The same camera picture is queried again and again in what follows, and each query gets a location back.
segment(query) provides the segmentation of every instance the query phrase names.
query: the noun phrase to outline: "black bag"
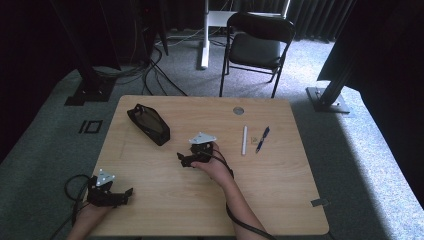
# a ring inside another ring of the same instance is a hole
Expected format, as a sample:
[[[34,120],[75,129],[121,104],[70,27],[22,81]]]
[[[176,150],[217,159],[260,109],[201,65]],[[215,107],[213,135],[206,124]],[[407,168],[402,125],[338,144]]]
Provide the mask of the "black bag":
[[[127,111],[130,119],[158,146],[169,139],[171,133],[168,125],[155,109],[137,104],[134,109]]]

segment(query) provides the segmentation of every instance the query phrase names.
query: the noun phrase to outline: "tripod base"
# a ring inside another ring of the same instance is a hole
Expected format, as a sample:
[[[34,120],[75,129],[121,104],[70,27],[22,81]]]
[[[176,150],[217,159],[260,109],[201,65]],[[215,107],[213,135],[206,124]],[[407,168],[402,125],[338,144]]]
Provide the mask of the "tripod base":
[[[68,97],[65,106],[83,106],[85,102],[107,102],[115,86],[116,78],[102,79],[102,84],[97,91],[86,91],[84,80],[81,81],[74,96]]]
[[[306,88],[306,92],[308,93],[309,99],[311,100],[314,109],[316,112],[333,112],[333,113],[350,113],[350,109],[346,106],[343,97],[340,95],[337,97],[336,101],[331,105],[323,105],[320,102],[320,98],[322,93],[325,91],[325,88],[316,88],[316,87],[308,87]]]

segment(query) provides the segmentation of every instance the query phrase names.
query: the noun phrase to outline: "black chair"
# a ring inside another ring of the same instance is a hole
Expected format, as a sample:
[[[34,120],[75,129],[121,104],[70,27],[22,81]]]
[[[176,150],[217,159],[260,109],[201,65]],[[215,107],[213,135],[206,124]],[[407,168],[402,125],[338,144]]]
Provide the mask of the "black chair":
[[[236,34],[231,41],[232,31]],[[225,75],[229,74],[230,68],[238,68],[271,74],[268,83],[271,83],[277,74],[271,95],[271,98],[274,98],[286,53],[295,33],[293,23],[281,16],[261,16],[244,12],[233,14],[227,21],[227,44],[219,96],[222,97]]]

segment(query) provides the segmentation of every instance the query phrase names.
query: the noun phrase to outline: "wooden table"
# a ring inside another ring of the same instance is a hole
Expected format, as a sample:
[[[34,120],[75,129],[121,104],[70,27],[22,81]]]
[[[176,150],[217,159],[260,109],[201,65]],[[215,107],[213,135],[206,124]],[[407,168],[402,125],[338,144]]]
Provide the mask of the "wooden table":
[[[171,129],[157,146],[126,111],[137,103],[152,107]],[[237,115],[235,107],[244,113]],[[241,155],[243,127],[247,153]],[[255,153],[256,139],[270,132]],[[97,236],[231,236],[222,190],[205,173],[183,168],[177,152],[191,155],[190,138],[217,137],[246,200],[273,235],[322,235],[329,230],[290,104],[280,99],[123,96],[99,155],[94,175],[116,175],[111,191],[133,187],[128,205],[114,209]]]

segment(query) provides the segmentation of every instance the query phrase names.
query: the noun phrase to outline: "white stick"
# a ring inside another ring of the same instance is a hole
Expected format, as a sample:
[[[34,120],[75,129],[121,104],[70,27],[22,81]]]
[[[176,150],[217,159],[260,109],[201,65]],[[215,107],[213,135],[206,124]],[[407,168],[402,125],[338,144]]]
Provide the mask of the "white stick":
[[[246,141],[247,141],[247,126],[243,129],[243,143],[241,146],[241,155],[246,155]]]

